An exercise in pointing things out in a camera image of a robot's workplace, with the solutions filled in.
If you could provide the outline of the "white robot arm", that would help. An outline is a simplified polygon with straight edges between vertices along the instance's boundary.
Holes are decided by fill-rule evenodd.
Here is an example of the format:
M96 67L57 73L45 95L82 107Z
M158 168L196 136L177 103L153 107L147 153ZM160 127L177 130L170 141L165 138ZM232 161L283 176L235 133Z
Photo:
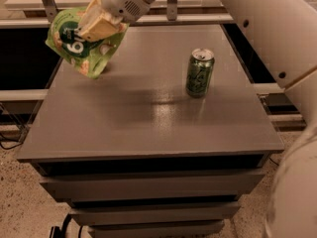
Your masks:
M305 0L220 0L306 128L275 173L264 238L317 238L317 12Z

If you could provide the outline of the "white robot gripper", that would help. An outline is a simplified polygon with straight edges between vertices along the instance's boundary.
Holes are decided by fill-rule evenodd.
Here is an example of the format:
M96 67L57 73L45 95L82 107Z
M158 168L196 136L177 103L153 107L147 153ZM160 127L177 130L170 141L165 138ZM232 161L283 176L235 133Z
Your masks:
M79 23L78 36L97 42L126 31L126 23L137 22L150 11L145 0L91 0Z

